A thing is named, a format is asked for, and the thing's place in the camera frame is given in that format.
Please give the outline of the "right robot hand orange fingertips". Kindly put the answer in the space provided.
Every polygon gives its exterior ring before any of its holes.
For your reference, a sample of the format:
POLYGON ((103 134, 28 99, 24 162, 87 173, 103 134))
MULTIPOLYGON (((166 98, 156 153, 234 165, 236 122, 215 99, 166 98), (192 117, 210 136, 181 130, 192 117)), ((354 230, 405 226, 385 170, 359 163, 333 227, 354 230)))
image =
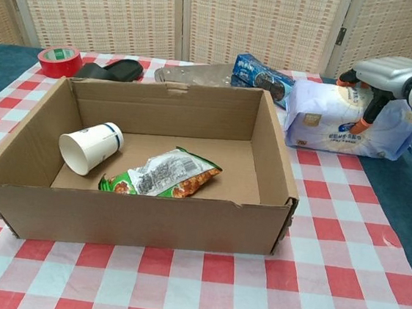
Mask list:
POLYGON ((360 120, 350 128, 354 135, 366 131, 389 101, 407 98, 409 81, 412 79, 412 59, 407 57, 378 57, 356 62, 339 76, 336 84, 354 87, 367 85, 373 93, 372 100, 360 120))

